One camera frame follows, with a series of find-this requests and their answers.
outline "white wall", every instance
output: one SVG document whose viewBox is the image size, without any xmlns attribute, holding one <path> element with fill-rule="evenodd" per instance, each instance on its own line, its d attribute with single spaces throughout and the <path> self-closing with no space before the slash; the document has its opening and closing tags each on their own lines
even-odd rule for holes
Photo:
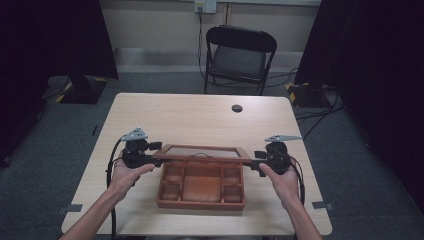
<svg viewBox="0 0 424 240">
<path fill-rule="evenodd" d="M 274 70 L 298 65 L 314 22 L 317 0 L 268 0 L 268 4 L 218 2 L 216 14 L 203 14 L 203 41 L 207 29 L 230 24 L 266 31 L 278 43 Z M 193 1 L 101 0 L 114 48 L 152 51 L 186 51 L 196 65 L 199 16 Z"/>
</svg>

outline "wall outlet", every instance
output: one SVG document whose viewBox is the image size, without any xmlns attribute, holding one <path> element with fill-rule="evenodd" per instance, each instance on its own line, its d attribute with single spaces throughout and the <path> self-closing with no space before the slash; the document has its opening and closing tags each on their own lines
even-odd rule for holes
<svg viewBox="0 0 424 240">
<path fill-rule="evenodd" d="M 200 9 L 201 12 L 206 12 L 205 1 L 194 1 L 194 12 L 200 12 Z"/>
<path fill-rule="evenodd" d="M 194 1 L 194 12 L 216 13 L 216 1 Z"/>
</svg>

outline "gray carpet floor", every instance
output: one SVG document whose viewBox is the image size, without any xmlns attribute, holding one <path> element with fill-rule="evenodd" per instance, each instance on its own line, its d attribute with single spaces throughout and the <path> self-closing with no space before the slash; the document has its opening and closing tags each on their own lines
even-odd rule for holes
<svg viewBox="0 0 424 240">
<path fill-rule="evenodd" d="M 285 80 L 271 78 L 268 85 Z M 46 96 L 65 81 L 66 77 L 51 78 Z M 232 88 L 209 85 L 209 94 L 257 94 L 254 88 L 244 88 L 248 85 L 229 86 Z M 11 154 L 11 166 L 0 169 L 0 239 L 60 236 L 64 215 L 57 210 L 71 203 L 113 99 L 120 92 L 202 94 L 203 80 L 199 73 L 122 73 L 119 81 L 107 84 L 96 105 L 58 104 L 54 98 L 48 99 L 40 121 Z M 264 95 L 287 97 L 284 85 L 268 87 Z M 330 102 L 336 100 L 335 92 L 327 96 Z M 323 109 L 293 110 L 297 116 L 305 116 Z M 302 135 L 318 120 L 299 120 Z M 328 212 L 333 232 L 325 239 L 424 239 L 423 215 L 384 161 L 367 148 L 362 129 L 344 109 L 324 118 L 305 144 L 324 201 L 334 206 Z"/>
</svg>

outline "handheld controller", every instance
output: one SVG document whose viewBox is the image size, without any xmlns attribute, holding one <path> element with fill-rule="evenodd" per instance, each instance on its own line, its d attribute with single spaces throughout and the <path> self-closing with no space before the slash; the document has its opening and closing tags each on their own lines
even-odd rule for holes
<svg viewBox="0 0 424 240">
<path fill-rule="evenodd" d="M 161 167 L 163 161 L 152 158 L 145 151 L 161 149 L 162 142 L 148 143 L 147 138 L 147 134 L 141 128 L 136 128 L 121 138 L 122 141 L 126 142 L 122 151 L 122 160 L 128 168 L 138 168 L 149 163 Z"/>
<path fill-rule="evenodd" d="M 266 152 L 255 151 L 255 158 L 265 160 L 253 160 L 245 165 L 252 170 L 258 171 L 260 177 L 265 177 L 265 173 L 259 168 L 260 163 L 265 163 L 279 175 L 284 174 L 292 164 L 287 153 L 286 144 L 284 142 L 271 142 L 265 146 L 265 149 Z"/>
</svg>

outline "baseboard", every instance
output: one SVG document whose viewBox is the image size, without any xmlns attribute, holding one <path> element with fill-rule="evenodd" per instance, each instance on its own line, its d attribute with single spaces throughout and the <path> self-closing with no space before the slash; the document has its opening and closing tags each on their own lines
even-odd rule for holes
<svg viewBox="0 0 424 240">
<path fill-rule="evenodd" d="M 114 51 L 118 72 L 197 72 L 196 50 L 117 48 Z M 299 66 L 303 52 L 276 52 L 270 72 L 289 72 Z M 202 52 L 202 71 L 206 53 Z"/>
</svg>

